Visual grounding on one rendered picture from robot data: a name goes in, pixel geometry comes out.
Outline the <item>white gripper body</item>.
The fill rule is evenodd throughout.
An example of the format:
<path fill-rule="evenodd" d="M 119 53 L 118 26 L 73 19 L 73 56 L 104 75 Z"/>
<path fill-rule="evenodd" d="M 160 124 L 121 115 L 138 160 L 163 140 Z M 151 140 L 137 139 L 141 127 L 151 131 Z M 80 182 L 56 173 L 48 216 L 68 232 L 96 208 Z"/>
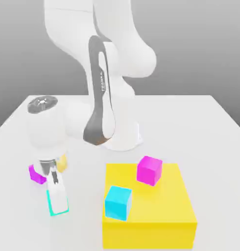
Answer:
<path fill-rule="evenodd" d="M 48 183 L 48 198 L 53 214 L 68 212 L 67 193 L 65 187 L 61 183 Z"/>

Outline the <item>small yellow cube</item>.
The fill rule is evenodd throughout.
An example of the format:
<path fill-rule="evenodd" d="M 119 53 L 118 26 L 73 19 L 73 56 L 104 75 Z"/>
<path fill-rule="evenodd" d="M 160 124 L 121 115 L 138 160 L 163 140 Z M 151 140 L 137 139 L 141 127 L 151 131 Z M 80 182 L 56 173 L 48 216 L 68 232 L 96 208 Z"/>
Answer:
<path fill-rule="evenodd" d="M 61 157 L 56 159 L 56 168 L 58 172 L 62 173 L 68 167 L 66 155 L 63 154 Z"/>

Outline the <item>small magenta cube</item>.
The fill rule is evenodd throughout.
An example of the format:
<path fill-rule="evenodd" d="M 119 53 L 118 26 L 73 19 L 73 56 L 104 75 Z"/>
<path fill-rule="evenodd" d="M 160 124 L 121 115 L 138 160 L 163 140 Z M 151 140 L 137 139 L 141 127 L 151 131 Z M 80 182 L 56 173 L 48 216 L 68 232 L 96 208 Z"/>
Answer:
<path fill-rule="evenodd" d="M 29 174 L 30 174 L 31 180 L 35 181 L 36 183 L 42 185 L 42 184 L 44 184 L 47 181 L 46 177 L 40 175 L 39 173 L 37 173 L 34 170 L 34 166 L 33 165 L 30 165 L 28 167 L 28 170 L 29 170 Z"/>
<path fill-rule="evenodd" d="M 137 165 L 137 181 L 155 186 L 162 175 L 163 161 L 144 156 Z"/>

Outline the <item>large yellow box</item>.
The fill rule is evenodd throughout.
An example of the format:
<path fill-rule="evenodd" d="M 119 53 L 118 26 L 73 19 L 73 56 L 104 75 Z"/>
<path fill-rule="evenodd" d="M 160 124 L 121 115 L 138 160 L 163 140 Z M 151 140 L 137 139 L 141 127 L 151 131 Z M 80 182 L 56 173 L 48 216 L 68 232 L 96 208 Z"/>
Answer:
<path fill-rule="evenodd" d="M 107 164 L 104 193 L 132 190 L 126 221 L 102 217 L 104 249 L 192 249 L 197 219 L 177 164 L 163 164 L 155 186 L 136 180 L 136 164 Z"/>

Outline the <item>small cyan cube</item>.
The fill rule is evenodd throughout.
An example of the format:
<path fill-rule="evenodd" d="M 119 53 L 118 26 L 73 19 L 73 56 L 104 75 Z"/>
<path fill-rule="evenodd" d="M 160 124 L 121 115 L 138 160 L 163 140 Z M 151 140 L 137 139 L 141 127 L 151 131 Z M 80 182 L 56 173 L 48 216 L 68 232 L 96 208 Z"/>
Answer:
<path fill-rule="evenodd" d="M 132 190 L 111 186 L 104 201 L 105 216 L 127 221 L 132 206 Z"/>

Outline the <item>small teal cube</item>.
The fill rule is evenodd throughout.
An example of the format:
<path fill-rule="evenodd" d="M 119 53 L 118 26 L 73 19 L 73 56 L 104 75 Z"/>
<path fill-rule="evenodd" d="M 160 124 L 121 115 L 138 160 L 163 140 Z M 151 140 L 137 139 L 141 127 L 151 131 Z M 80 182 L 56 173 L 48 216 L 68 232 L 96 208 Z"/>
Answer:
<path fill-rule="evenodd" d="M 49 191 L 47 189 L 47 201 L 50 216 L 69 212 L 69 203 L 66 191 Z"/>

